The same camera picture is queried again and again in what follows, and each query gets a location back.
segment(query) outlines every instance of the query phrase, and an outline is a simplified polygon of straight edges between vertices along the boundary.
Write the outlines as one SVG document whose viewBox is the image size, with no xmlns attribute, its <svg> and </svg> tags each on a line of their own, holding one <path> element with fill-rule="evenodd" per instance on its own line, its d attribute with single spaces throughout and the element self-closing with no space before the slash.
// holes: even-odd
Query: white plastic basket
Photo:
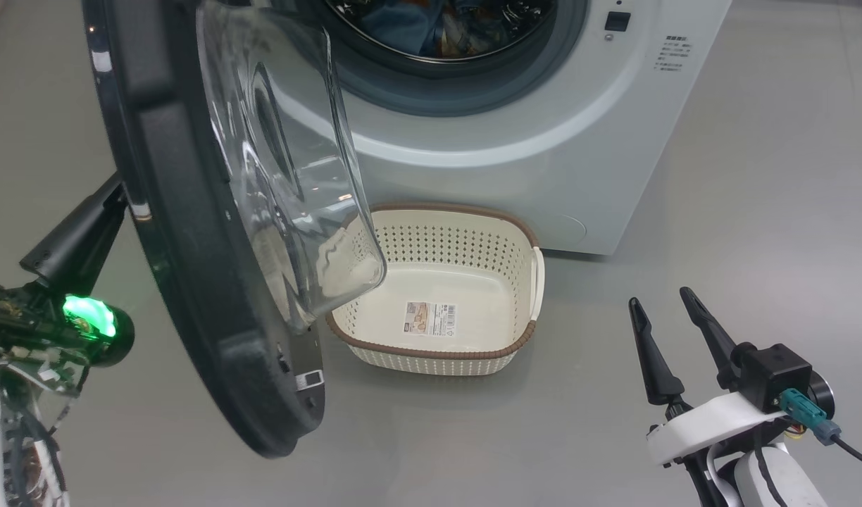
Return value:
<svg viewBox="0 0 862 507">
<path fill-rule="evenodd" d="M 428 375 L 488 375 L 531 338 L 544 257 L 517 218 L 438 204 L 378 206 L 387 278 L 328 315 L 371 365 Z"/>
</svg>

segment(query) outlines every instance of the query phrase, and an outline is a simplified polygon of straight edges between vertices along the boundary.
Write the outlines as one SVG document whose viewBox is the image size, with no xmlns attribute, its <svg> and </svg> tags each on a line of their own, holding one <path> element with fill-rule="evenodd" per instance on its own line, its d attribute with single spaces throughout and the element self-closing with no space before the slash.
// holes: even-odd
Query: washing machine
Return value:
<svg viewBox="0 0 862 507">
<path fill-rule="evenodd" d="M 240 437 L 286 456 L 324 417 L 312 323 L 383 279 L 372 202 L 486 206 L 611 254 L 729 5 L 84 0 L 124 199 Z M 424 10 L 366 17 L 390 6 Z"/>
<path fill-rule="evenodd" d="M 488 206 L 544 248 L 611 254 L 731 0 L 531 2 L 552 9 L 524 38 L 456 61 L 331 9 L 359 0 L 305 3 L 334 42 L 370 200 Z"/>
</svg>

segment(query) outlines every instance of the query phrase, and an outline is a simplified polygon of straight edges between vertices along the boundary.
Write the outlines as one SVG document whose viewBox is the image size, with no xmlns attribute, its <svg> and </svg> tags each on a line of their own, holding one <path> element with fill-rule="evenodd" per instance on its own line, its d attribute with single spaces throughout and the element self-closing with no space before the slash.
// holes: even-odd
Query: floor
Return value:
<svg viewBox="0 0 862 507">
<path fill-rule="evenodd" d="M 113 170 L 77 2 L 0 18 L 0 283 Z M 97 294 L 137 344 L 91 376 L 61 430 L 80 507 L 696 505 L 647 458 L 627 319 L 638 296 L 693 404 L 721 391 L 677 289 L 738 341 L 782 341 L 831 382 L 862 449 L 862 0 L 736 0 L 627 234 L 608 259 L 552 259 L 537 336 L 490 378 L 363 365 L 325 332 L 328 417 L 292 458 L 232 433 L 171 327 L 126 225 Z M 798 458 L 831 505 L 862 465 L 814 439 Z"/>
</svg>

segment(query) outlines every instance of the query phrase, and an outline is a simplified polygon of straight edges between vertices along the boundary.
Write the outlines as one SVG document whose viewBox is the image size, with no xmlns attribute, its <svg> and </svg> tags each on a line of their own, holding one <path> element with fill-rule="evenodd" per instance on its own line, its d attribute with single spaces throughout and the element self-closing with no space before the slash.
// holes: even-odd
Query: wire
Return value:
<svg viewBox="0 0 862 507">
<path fill-rule="evenodd" d="M 841 447 L 841 449 L 844 449 L 847 453 L 849 453 L 850 456 L 853 456 L 854 458 L 862 461 L 862 453 L 854 449 L 852 446 L 847 445 L 847 443 L 845 443 L 845 441 L 842 440 L 841 437 L 837 435 L 832 435 L 831 441 L 836 443 L 839 447 Z"/>
<path fill-rule="evenodd" d="M 27 493 L 27 478 L 25 477 L 25 464 L 23 464 L 23 443 L 25 443 L 25 427 L 18 423 L 15 434 L 12 436 L 11 455 L 8 460 L 9 472 L 12 474 L 12 488 L 15 488 L 15 494 L 18 495 L 18 505 L 20 507 L 33 507 L 31 496 Z"/>
<path fill-rule="evenodd" d="M 77 386 L 75 389 L 77 390 L 77 394 L 80 395 L 80 392 L 84 389 L 84 384 L 87 383 L 87 378 L 90 375 L 90 367 L 84 366 L 84 371 L 80 373 L 80 379 L 77 381 Z M 49 429 L 49 434 L 54 435 L 58 430 L 58 427 L 61 426 L 61 421 L 64 421 L 66 417 L 68 417 L 68 412 L 71 411 L 71 407 L 73 407 L 74 402 L 77 401 L 77 398 L 71 398 L 68 400 L 68 403 L 65 405 L 65 408 L 62 408 L 61 412 L 58 414 L 58 417 L 55 418 L 55 422 L 52 423 L 52 427 Z"/>
<path fill-rule="evenodd" d="M 766 487 L 769 488 L 769 494 L 773 500 L 779 504 L 779 507 L 788 507 L 785 499 L 778 493 L 778 488 L 775 487 L 775 482 L 772 481 L 772 475 L 769 475 L 769 467 L 766 466 L 766 457 L 763 456 L 763 427 L 758 426 L 754 429 L 754 453 L 756 454 L 756 464 L 760 469 L 760 475 L 766 481 Z"/>
<path fill-rule="evenodd" d="M 792 424 L 785 430 L 785 436 L 789 439 L 800 440 L 807 432 L 807 427 L 802 424 Z"/>
<path fill-rule="evenodd" d="M 34 394 L 31 394 L 31 405 L 34 407 L 34 415 L 38 420 L 42 420 L 42 412 L 39 411 L 39 399 Z"/>
<path fill-rule="evenodd" d="M 42 495 L 46 493 L 46 475 L 42 474 L 42 466 L 39 465 L 39 453 L 37 453 L 35 462 L 31 461 L 30 465 L 37 465 L 40 473 L 37 475 L 36 484 L 34 484 L 34 487 L 29 488 L 27 493 L 34 494 L 34 496 L 31 497 L 31 500 L 36 501 L 36 503 L 39 503 L 39 499 L 41 499 Z"/>
<path fill-rule="evenodd" d="M 711 481 L 715 485 L 718 493 L 722 495 L 724 498 L 727 507 L 741 507 L 743 503 L 741 503 L 741 496 L 737 493 L 735 488 L 728 484 L 728 481 L 721 478 L 716 471 L 716 455 L 721 451 L 725 450 L 725 444 L 722 442 L 717 442 L 710 446 L 710 450 L 707 451 L 707 474 L 710 476 Z"/>
<path fill-rule="evenodd" d="M 58 488 L 60 488 L 61 491 L 67 491 L 68 488 L 65 485 L 65 475 L 61 470 L 61 463 L 58 462 L 58 444 L 55 442 L 55 439 L 49 434 L 49 431 L 46 430 L 45 426 L 39 422 L 38 418 L 34 417 L 34 414 L 31 414 L 25 405 L 16 401 L 11 396 L 6 396 L 5 401 L 6 405 L 20 416 L 21 423 L 27 430 L 27 433 L 35 441 L 45 444 L 46 449 L 50 453 L 52 468 L 54 469 L 55 476 L 58 479 Z"/>
</svg>

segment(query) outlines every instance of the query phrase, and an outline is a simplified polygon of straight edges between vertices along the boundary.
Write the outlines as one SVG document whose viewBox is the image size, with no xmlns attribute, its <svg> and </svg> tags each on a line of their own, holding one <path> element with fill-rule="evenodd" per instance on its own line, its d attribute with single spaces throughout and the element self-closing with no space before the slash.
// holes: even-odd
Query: connector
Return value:
<svg viewBox="0 0 862 507">
<path fill-rule="evenodd" d="M 841 427 L 830 420 L 824 420 L 823 422 L 818 423 L 812 430 L 813 435 L 816 435 L 816 439 L 822 442 L 823 446 L 834 444 L 831 437 L 841 434 Z"/>
<path fill-rule="evenodd" d="M 823 446 L 834 444 L 832 437 L 841 434 L 841 427 L 828 420 L 826 412 L 797 389 L 783 391 L 779 407 L 795 421 L 812 430 Z"/>
<path fill-rule="evenodd" d="M 779 398 L 779 407 L 795 421 L 816 430 L 816 427 L 827 420 L 826 413 L 816 403 L 810 401 L 798 389 L 785 389 Z"/>
</svg>

